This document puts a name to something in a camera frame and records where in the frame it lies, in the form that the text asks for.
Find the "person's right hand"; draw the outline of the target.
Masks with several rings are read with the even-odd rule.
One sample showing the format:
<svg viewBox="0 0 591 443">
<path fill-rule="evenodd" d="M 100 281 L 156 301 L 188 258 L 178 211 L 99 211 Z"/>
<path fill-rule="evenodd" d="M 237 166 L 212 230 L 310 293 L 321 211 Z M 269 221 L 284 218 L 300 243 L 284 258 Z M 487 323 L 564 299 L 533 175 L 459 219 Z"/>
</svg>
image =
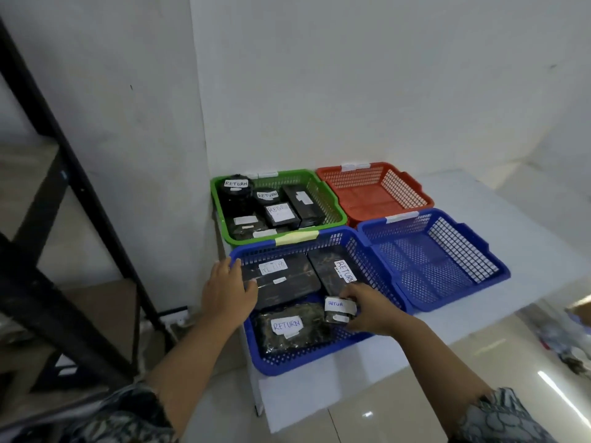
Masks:
<svg viewBox="0 0 591 443">
<path fill-rule="evenodd" d="M 350 332 L 364 332 L 397 338 L 401 335 L 401 330 L 412 319 L 412 316 L 404 313 L 377 290 L 375 290 L 373 300 L 355 302 L 358 304 L 360 312 L 346 326 Z"/>
</svg>

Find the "small black labelled parcel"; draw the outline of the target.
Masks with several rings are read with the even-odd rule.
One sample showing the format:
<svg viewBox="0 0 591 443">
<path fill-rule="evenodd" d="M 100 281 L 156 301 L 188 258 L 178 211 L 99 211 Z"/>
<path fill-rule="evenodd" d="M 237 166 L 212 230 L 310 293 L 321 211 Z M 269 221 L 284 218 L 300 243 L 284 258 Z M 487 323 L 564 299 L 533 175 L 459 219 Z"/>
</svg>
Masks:
<svg viewBox="0 0 591 443">
<path fill-rule="evenodd" d="M 324 298 L 324 321 L 344 327 L 358 315 L 358 305 L 354 300 L 341 297 Z"/>
</svg>

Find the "blue basket with yellow tape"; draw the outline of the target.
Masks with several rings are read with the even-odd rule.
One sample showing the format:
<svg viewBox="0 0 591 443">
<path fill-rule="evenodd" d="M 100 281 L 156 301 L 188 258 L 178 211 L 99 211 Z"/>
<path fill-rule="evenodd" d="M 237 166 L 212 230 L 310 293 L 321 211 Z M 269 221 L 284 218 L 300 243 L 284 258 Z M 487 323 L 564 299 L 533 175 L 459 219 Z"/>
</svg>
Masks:
<svg viewBox="0 0 591 443">
<path fill-rule="evenodd" d="M 240 259 L 243 265 L 250 263 L 261 263 L 278 257 L 283 257 L 295 253 L 307 253 L 314 249 L 330 247 L 334 245 L 344 246 L 354 261 L 363 271 L 368 280 L 368 285 L 377 289 L 389 301 L 405 313 L 413 315 L 412 306 L 401 291 L 393 283 L 392 275 L 389 273 L 385 264 L 380 261 L 364 238 L 358 231 L 347 226 L 339 226 L 328 230 L 319 231 L 315 240 L 293 244 L 276 246 L 275 240 L 264 240 L 262 242 L 240 245 L 235 247 L 229 254 L 231 260 Z M 247 342 L 247 351 L 251 357 L 255 369 L 263 375 L 274 377 L 296 368 L 310 364 L 322 357 L 336 353 L 358 342 L 368 339 L 369 333 L 351 333 L 344 327 L 329 324 L 332 328 L 333 341 L 328 344 L 318 345 L 303 350 L 294 350 L 271 357 L 261 357 L 256 343 L 253 321 L 258 313 L 275 311 L 280 308 L 304 303 L 317 302 L 324 307 L 324 298 L 328 297 L 325 289 L 321 285 L 321 290 L 301 297 L 289 303 L 278 305 L 266 310 L 251 312 L 243 323 L 245 339 Z"/>
</svg>

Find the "person's right forearm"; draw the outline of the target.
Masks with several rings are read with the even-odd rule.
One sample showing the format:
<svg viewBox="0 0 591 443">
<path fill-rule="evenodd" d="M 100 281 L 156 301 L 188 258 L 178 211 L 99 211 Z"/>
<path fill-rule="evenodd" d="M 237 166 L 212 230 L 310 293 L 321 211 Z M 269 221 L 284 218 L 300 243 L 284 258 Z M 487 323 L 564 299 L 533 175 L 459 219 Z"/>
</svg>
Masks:
<svg viewBox="0 0 591 443">
<path fill-rule="evenodd" d="M 490 396 L 492 388 L 422 320 L 397 312 L 389 327 L 443 431 L 455 437 L 469 406 Z"/>
</svg>

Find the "large flat black parcel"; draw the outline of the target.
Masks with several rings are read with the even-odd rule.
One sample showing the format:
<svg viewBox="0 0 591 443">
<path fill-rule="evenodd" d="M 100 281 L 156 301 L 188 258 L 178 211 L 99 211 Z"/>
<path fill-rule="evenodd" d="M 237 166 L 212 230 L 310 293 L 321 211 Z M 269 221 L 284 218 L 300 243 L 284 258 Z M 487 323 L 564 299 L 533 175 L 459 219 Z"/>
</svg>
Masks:
<svg viewBox="0 0 591 443">
<path fill-rule="evenodd" d="M 255 280 L 255 311 L 266 310 L 321 290 L 321 281 L 305 253 L 289 254 L 242 267 L 244 282 Z"/>
</svg>

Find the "flat black wrapped parcel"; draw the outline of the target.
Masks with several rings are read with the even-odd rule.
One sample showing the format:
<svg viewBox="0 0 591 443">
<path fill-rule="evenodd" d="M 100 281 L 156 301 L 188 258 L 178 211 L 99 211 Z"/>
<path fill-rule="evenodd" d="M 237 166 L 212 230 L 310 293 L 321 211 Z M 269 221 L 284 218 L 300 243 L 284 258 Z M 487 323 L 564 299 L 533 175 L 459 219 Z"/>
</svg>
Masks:
<svg viewBox="0 0 591 443">
<path fill-rule="evenodd" d="M 256 213 L 226 219 L 229 236 L 238 241 L 252 239 L 255 233 L 270 230 L 264 218 Z"/>
</svg>

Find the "small round black parcel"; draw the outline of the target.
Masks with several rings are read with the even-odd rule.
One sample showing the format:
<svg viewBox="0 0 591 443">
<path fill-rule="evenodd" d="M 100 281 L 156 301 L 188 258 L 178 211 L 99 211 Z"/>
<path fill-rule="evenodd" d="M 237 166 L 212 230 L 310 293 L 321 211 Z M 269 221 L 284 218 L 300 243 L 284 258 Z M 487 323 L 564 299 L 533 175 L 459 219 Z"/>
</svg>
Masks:
<svg viewBox="0 0 591 443">
<path fill-rule="evenodd" d="M 280 189 L 260 186 L 252 190 L 253 202 L 258 207 L 271 206 L 282 202 L 283 195 Z"/>
</svg>

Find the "green plastic basket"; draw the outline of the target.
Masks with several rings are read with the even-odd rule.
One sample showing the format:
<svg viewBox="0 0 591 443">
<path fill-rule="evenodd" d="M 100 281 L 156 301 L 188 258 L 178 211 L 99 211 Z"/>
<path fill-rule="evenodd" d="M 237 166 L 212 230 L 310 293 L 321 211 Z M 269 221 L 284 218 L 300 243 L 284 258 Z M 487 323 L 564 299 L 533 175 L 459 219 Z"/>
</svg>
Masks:
<svg viewBox="0 0 591 443">
<path fill-rule="evenodd" d="M 340 225 L 345 225 L 346 223 L 346 215 L 344 210 L 340 207 L 339 202 L 337 200 L 337 196 L 333 193 L 333 191 L 329 188 L 329 186 L 314 173 L 312 170 L 284 170 L 279 171 L 279 175 L 276 178 L 262 178 L 262 179 L 252 179 L 254 188 L 260 186 L 269 186 L 273 188 L 277 188 L 281 190 L 283 195 L 282 202 L 289 202 L 286 198 L 281 186 L 287 184 L 302 184 L 304 185 L 312 198 L 318 202 L 321 209 L 324 211 L 326 218 L 324 223 L 319 226 L 308 227 L 304 229 L 297 229 L 297 230 L 289 230 L 286 227 L 277 228 L 278 234 L 275 236 L 268 236 L 268 237 L 259 237 L 259 238 L 252 238 L 248 240 L 234 240 L 229 236 L 227 227 L 226 227 L 226 219 L 232 218 L 224 215 L 222 208 L 220 206 L 218 193 L 217 193 L 217 185 L 218 183 L 226 177 L 230 177 L 233 175 L 240 175 L 233 174 L 233 175 L 226 175 L 226 176 L 219 176 L 212 178 L 210 181 L 210 188 L 211 188 L 211 197 L 213 199 L 213 205 L 215 208 L 215 212 L 218 216 L 219 221 L 219 230 L 221 233 L 222 238 L 230 245 L 236 247 L 240 245 L 247 245 L 262 242 L 264 240 L 275 239 L 278 236 L 285 235 L 286 233 L 293 232 L 293 231 L 308 231 L 308 230 L 326 230 L 333 227 L 337 227 Z M 260 215 L 262 218 L 265 219 L 265 211 L 264 207 L 258 207 L 253 202 L 253 213 Z"/>
</svg>

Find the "orange plastic basket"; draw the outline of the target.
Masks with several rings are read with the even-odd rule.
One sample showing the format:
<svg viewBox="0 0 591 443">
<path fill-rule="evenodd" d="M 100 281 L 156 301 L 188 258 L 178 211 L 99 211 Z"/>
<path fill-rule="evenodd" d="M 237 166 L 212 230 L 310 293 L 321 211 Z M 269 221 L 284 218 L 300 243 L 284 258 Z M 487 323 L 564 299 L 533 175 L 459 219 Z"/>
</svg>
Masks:
<svg viewBox="0 0 591 443">
<path fill-rule="evenodd" d="M 316 174 L 335 193 L 352 228 L 360 222 L 434 207 L 414 177 L 387 162 L 350 172 L 341 172 L 341 165 L 325 166 Z"/>
</svg>

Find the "large round black parcel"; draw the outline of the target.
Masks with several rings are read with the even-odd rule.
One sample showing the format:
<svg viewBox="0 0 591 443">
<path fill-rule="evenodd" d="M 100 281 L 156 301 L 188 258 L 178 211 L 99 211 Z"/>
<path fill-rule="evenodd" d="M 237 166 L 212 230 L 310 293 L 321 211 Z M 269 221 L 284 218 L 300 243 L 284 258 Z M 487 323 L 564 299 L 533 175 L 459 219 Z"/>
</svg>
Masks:
<svg viewBox="0 0 591 443">
<path fill-rule="evenodd" d="M 253 181 L 247 176 L 233 175 L 223 178 L 217 185 L 217 193 L 224 215 L 250 215 L 254 210 L 253 189 Z"/>
</svg>

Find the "white table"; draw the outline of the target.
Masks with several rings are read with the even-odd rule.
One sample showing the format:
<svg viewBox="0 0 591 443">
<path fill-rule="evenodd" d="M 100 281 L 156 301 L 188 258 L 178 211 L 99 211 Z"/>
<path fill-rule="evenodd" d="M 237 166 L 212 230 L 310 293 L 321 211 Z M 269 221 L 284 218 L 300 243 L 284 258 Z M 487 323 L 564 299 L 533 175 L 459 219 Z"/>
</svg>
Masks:
<svg viewBox="0 0 591 443">
<path fill-rule="evenodd" d="M 591 275 L 591 260 L 469 172 L 448 170 L 418 181 L 437 207 L 484 238 L 511 272 L 508 281 L 418 315 L 447 345 Z M 400 346 L 381 336 L 275 377 L 262 375 L 246 358 L 255 406 L 262 406 L 272 433 L 408 366 Z"/>
</svg>

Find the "person's patterned left sleeve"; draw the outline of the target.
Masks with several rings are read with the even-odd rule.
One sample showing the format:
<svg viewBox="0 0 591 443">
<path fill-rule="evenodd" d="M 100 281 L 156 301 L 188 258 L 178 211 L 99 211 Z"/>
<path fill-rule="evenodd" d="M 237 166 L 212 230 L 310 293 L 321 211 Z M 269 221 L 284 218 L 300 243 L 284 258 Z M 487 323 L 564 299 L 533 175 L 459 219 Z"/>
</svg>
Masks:
<svg viewBox="0 0 591 443">
<path fill-rule="evenodd" d="M 181 443 L 164 406 L 144 382 L 122 388 L 92 414 L 74 420 L 58 443 Z"/>
</svg>

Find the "person's patterned right sleeve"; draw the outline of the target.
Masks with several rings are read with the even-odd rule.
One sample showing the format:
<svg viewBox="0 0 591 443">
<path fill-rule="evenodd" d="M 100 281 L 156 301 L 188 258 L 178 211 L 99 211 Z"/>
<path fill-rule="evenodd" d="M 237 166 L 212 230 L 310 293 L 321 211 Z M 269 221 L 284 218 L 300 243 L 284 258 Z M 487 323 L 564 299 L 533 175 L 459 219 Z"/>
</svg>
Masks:
<svg viewBox="0 0 591 443">
<path fill-rule="evenodd" d="M 471 404 L 447 443 L 558 443 L 509 387 Z"/>
</svg>

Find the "brown cardboard box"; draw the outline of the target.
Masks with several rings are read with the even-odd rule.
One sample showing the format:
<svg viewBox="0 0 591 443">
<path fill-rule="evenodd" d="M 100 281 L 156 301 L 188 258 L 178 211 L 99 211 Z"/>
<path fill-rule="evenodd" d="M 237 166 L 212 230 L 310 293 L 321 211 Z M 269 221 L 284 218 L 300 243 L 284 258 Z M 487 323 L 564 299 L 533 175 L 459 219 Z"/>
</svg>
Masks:
<svg viewBox="0 0 591 443">
<path fill-rule="evenodd" d="M 576 323 L 591 328 L 591 295 L 569 305 L 565 312 Z"/>
</svg>

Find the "wall power socket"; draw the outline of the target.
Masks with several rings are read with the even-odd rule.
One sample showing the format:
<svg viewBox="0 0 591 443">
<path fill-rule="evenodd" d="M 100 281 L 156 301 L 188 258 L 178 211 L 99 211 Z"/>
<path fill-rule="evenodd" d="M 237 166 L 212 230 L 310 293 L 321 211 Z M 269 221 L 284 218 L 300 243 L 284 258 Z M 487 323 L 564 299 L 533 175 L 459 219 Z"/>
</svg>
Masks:
<svg viewBox="0 0 591 443">
<path fill-rule="evenodd" d="M 158 313 L 159 320 L 168 328 L 172 325 L 183 326 L 190 318 L 188 306 L 181 306 Z"/>
</svg>

